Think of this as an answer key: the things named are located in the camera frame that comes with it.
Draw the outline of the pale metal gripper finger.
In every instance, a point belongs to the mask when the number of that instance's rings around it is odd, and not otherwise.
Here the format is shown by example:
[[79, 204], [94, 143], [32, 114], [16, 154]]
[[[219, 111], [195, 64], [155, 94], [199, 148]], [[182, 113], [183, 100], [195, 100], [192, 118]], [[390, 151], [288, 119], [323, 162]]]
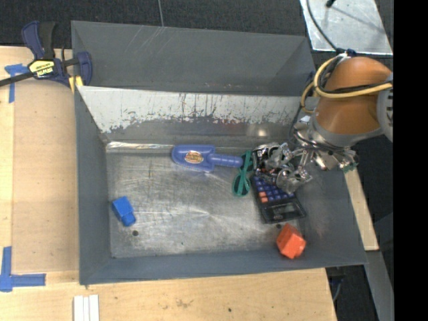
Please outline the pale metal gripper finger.
[[262, 144], [252, 150], [254, 169], [278, 169], [288, 164], [293, 158], [294, 153], [286, 142]]
[[276, 177], [276, 186], [286, 193], [294, 193], [299, 187], [312, 180], [312, 175], [302, 166], [284, 167]]

